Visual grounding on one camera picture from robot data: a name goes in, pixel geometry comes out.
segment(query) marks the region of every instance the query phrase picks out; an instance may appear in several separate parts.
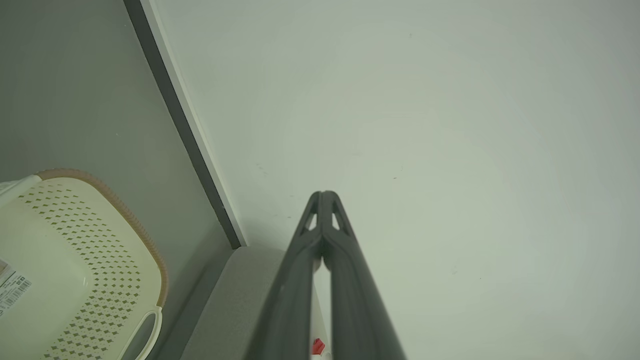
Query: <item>basket handle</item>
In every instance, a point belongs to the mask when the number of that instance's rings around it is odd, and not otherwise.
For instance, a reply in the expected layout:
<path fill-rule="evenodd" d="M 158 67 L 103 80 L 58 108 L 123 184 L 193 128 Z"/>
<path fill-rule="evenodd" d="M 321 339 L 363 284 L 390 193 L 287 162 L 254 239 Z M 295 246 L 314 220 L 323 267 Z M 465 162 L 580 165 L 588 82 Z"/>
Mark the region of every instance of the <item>basket handle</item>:
<path fill-rule="evenodd" d="M 142 316 L 142 319 L 140 320 L 140 323 L 138 324 L 136 330 L 133 332 L 132 337 L 138 333 L 138 331 L 140 330 L 140 327 L 142 326 L 142 324 L 145 322 L 145 320 L 149 315 L 156 316 L 156 320 L 154 322 L 154 328 L 153 330 L 151 330 L 151 335 L 149 336 L 149 340 L 147 340 L 145 347 L 142 349 L 140 354 L 138 354 L 138 356 L 136 357 L 136 360 L 144 360 L 147 358 L 147 356 L 149 356 L 149 354 L 151 353 L 151 350 L 154 348 L 154 345 L 156 344 L 156 341 L 158 340 L 158 336 L 160 335 L 160 328 L 162 327 L 162 308 L 159 306 L 156 306 L 155 308 L 153 308 L 153 310 L 150 310 L 149 312 L 147 312 L 145 316 Z"/>

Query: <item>red object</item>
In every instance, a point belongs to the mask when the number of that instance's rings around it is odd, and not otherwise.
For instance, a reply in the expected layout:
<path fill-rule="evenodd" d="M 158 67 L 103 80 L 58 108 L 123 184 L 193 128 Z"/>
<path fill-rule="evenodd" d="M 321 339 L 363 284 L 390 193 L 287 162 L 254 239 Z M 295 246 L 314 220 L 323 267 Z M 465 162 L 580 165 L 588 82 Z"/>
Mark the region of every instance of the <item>red object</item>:
<path fill-rule="evenodd" d="M 314 346 L 311 347 L 311 355 L 322 355 L 324 350 L 324 343 L 320 339 L 314 341 Z"/>

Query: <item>barcode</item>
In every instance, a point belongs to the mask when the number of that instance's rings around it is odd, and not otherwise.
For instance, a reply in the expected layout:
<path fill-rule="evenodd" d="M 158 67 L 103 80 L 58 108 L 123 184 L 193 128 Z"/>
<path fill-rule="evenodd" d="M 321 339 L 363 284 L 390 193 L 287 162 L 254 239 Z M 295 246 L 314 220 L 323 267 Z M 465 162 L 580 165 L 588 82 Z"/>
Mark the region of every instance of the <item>barcode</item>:
<path fill-rule="evenodd" d="M 13 305 L 13 303 L 18 301 L 18 298 L 22 296 L 22 294 L 29 288 L 29 286 L 31 286 L 30 281 L 23 281 L 22 284 L 16 290 L 14 290 L 8 298 L 4 300 L 4 303 L 8 306 Z"/>

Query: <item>cream-colored basket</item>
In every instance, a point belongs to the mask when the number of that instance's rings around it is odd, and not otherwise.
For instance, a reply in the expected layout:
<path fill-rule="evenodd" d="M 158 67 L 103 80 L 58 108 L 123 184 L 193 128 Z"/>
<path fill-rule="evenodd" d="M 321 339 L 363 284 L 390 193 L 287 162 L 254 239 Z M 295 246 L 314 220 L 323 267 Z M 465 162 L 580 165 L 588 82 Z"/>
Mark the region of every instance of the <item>cream-colored basket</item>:
<path fill-rule="evenodd" d="M 120 359 L 155 315 L 144 359 L 166 291 L 147 232 L 98 179 L 55 169 L 0 183 L 0 359 Z"/>

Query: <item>product sticker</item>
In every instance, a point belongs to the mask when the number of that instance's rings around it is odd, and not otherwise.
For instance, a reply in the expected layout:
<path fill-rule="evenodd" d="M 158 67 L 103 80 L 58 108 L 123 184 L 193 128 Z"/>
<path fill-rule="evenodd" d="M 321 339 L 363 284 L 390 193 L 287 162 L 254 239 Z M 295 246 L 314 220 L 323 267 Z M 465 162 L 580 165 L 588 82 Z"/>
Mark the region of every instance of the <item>product sticker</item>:
<path fill-rule="evenodd" d="M 30 286 L 31 281 L 0 259 L 0 318 L 18 303 Z"/>

